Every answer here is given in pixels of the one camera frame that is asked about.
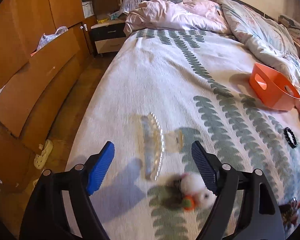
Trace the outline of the white pompom carrot hair clip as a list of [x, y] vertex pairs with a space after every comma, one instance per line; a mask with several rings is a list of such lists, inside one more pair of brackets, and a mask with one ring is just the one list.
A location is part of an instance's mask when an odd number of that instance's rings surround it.
[[170, 209], [183, 209], [192, 211], [195, 208], [209, 209], [216, 200], [216, 195], [210, 191], [200, 174], [184, 173], [175, 176], [168, 189], [172, 191], [172, 196], [164, 201]]

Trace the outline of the pearl transparent hair claw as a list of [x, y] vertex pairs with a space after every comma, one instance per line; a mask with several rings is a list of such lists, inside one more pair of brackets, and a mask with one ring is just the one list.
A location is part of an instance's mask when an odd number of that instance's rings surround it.
[[143, 149], [146, 161], [146, 179], [158, 181], [166, 154], [180, 152], [183, 148], [183, 133], [180, 129], [164, 133], [158, 117], [149, 112], [141, 117]]

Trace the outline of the leaf patterned bedspread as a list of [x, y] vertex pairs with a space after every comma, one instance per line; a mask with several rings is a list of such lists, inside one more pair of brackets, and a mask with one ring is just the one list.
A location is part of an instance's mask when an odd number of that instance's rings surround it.
[[[256, 58], [234, 37], [209, 31], [133, 33], [87, 107], [67, 168], [111, 141], [115, 157], [91, 202], [111, 239], [195, 239], [208, 210], [172, 210], [168, 181], [195, 172], [191, 145], [237, 170], [261, 169], [275, 198], [300, 199], [300, 116], [265, 107], [249, 85]], [[164, 133], [180, 129], [183, 148], [166, 154], [158, 181], [146, 179], [141, 117]]]

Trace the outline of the red cone hair clip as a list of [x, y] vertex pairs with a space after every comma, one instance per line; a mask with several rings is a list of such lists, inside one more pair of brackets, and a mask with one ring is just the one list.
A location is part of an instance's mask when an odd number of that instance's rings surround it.
[[279, 210], [281, 213], [283, 227], [287, 231], [292, 226], [297, 225], [298, 216], [300, 209], [300, 200], [296, 198], [292, 198], [287, 204], [283, 204], [279, 206]]

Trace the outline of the orange plastic basket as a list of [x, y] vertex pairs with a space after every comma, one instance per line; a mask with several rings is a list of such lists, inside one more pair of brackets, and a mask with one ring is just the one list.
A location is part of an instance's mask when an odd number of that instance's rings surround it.
[[283, 74], [258, 62], [254, 64], [249, 84], [262, 103], [271, 109], [290, 111], [300, 100], [300, 94]]

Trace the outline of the black white nightstand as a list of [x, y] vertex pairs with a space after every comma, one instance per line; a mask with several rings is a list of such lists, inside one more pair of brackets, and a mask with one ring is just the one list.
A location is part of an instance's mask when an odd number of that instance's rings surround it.
[[90, 39], [94, 54], [118, 52], [126, 40], [125, 21], [109, 20], [91, 27]]

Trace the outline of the floral blue white duvet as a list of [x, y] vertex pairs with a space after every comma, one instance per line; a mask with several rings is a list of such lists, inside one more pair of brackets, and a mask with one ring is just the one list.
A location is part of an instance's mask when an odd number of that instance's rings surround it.
[[234, 36], [266, 66], [281, 72], [300, 94], [300, 59], [287, 29], [232, 0], [211, 0], [221, 6]]

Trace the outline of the wooden wardrobe with drawers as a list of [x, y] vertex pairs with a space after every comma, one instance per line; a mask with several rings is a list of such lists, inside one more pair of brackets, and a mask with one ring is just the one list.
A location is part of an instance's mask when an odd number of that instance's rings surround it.
[[[33, 172], [89, 49], [81, 0], [0, 2], [0, 191], [19, 191]], [[43, 34], [68, 31], [37, 51]]]

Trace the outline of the plastic bag in drawer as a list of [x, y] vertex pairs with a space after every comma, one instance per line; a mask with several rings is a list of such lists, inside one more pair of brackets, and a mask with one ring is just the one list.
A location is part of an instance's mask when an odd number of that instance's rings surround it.
[[46, 46], [48, 43], [50, 43], [52, 40], [62, 35], [66, 31], [68, 31], [68, 28], [65, 26], [61, 26], [56, 30], [54, 34], [50, 34], [50, 35], [43, 34], [39, 40], [37, 51], [42, 49], [44, 46]]

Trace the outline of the pink crumpled duvet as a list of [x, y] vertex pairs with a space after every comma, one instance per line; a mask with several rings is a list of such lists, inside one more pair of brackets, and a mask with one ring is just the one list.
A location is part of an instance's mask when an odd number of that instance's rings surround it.
[[210, 0], [150, 0], [139, 3], [126, 17], [124, 33], [141, 29], [207, 30], [231, 34], [221, 6]]

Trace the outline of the patterned pillow right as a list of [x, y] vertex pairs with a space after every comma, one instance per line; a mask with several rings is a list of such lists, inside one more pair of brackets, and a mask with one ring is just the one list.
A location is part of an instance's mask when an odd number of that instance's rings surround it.
[[300, 23], [286, 15], [280, 15], [278, 22], [286, 27], [293, 41], [300, 46]]

